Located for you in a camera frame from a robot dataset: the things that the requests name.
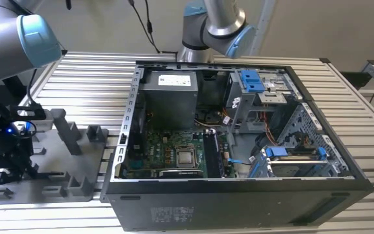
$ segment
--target green circuit board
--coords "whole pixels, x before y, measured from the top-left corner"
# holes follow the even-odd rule
[[[223,133],[217,137],[221,154],[229,151],[227,135]],[[189,169],[204,172],[208,177],[207,160],[203,144],[203,133],[195,132],[148,132],[147,134],[147,157],[143,162],[129,163],[129,178],[155,178],[163,170],[188,169],[177,167],[177,148],[184,147],[195,151],[196,162]]]

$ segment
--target robotic arm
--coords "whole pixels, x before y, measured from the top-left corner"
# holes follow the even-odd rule
[[[61,49],[49,25],[14,0],[0,0],[0,80],[40,68],[61,57]],[[0,106],[0,184],[21,180],[23,175],[36,178],[31,165],[31,137],[23,136],[11,116],[18,113]]]
[[[232,59],[244,55],[256,28],[235,0],[196,0],[185,7],[179,62],[213,62],[211,48]]]

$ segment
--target label sticker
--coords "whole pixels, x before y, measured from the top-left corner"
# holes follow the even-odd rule
[[[276,87],[276,85],[273,83],[264,83],[265,87]]]
[[[151,215],[155,223],[192,222],[195,207],[152,207]]]
[[[192,86],[192,81],[189,76],[180,75],[160,75],[159,85],[167,86]]]
[[[229,116],[227,116],[227,117],[224,118],[224,124],[228,124],[228,123],[229,123],[229,121],[231,121],[231,117],[229,117]]]

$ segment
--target light blue joint cap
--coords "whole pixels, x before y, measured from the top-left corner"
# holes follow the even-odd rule
[[[207,13],[207,7],[203,0],[189,1],[185,6],[185,16],[193,16]]]
[[[40,15],[19,16],[18,30],[29,62],[39,68],[61,57],[56,35]]]
[[[237,37],[235,38],[225,56],[232,59],[237,59],[244,55],[248,48],[252,46],[252,42],[256,35],[256,28],[253,25],[247,25]]]

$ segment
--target metal slatted table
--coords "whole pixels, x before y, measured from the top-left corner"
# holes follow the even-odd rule
[[[0,233],[123,233],[112,207],[99,201],[109,154],[117,145],[124,107],[136,60],[175,60],[172,55],[71,52],[49,65],[32,96],[45,108],[64,108],[69,121],[85,128],[100,124],[111,130],[109,149],[100,168],[97,192],[91,202],[0,205]],[[335,66],[319,59],[216,57],[217,63],[292,66],[313,95],[327,119],[374,184],[374,108]],[[374,234],[374,193],[319,228],[295,230],[205,230],[167,233],[311,233]]]

